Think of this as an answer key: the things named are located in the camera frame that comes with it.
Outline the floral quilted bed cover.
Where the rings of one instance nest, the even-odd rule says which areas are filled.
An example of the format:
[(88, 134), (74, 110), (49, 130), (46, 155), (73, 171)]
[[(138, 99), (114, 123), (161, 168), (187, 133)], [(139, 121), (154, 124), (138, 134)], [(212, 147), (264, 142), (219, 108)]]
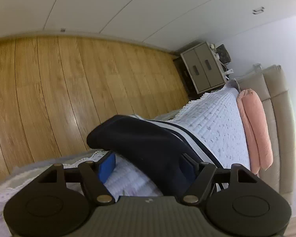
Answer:
[[(200, 99), (189, 102), (174, 119), (169, 120), (170, 123), (190, 131), (209, 148), (225, 168), (231, 167), (233, 163), (240, 163), (250, 168), (244, 127), (236, 102), (238, 93), (236, 88), (224, 87), (220, 91), (205, 94)], [(100, 152), (92, 150), (73, 157), (51, 159), (17, 168), (0, 184), (0, 221), (3, 220), (6, 202), (53, 163), (60, 162), (65, 168), (72, 168), (87, 159), (96, 161), (100, 155)], [(116, 157), (116, 166), (104, 185), (114, 198), (120, 195), (161, 194), (143, 172), (120, 155)]]

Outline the white wardrobe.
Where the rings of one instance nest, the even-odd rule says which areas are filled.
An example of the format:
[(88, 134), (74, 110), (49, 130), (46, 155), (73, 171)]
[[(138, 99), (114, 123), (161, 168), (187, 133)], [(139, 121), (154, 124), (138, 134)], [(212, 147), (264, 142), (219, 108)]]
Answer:
[(0, 0), (0, 38), (63, 31), (175, 51), (293, 15), (296, 0)]

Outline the beige nightstand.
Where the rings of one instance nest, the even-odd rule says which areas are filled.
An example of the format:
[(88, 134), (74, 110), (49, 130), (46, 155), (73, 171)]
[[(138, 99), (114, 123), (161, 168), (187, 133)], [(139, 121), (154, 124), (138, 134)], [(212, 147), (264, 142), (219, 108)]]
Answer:
[(207, 42), (195, 45), (180, 55), (197, 94), (224, 86), (227, 82), (222, 65)]

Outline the navy hoodie with white stripes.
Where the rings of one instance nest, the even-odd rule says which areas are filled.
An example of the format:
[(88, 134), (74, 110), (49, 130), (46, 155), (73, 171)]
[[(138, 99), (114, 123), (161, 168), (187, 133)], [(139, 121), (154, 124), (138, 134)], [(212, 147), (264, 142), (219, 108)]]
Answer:
[(222, 164), (192, 133), (173, 123), (115, 115), (92, 130), (86, 138), (92, 149), (112, 150), (144, 172), (166, 196), (182, 196), (185, 177), (181, 155), (198, 163)]

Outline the beige padded headboard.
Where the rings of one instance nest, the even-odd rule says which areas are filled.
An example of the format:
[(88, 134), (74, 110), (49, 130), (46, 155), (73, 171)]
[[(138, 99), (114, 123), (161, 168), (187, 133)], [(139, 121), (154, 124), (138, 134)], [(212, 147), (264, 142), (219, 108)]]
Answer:
[(296, 130), (284, 71), (272, 65), (238, 82), (240, 90), (252, 89), (264, 107), (273, 150), (273, 164), (259, 171), (260, 178), (292, 204), (296, 178)]

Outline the pink folded blanket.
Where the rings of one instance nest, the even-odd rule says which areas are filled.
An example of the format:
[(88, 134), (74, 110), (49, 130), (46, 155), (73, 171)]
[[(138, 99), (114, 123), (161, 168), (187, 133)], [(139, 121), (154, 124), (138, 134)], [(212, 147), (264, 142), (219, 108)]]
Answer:
[(242, 119), (251, 172), (258, 174), (273, 164), (273, 151), (264, 107), (258, 94), (252, 89), (244, 89), (236, 98)]

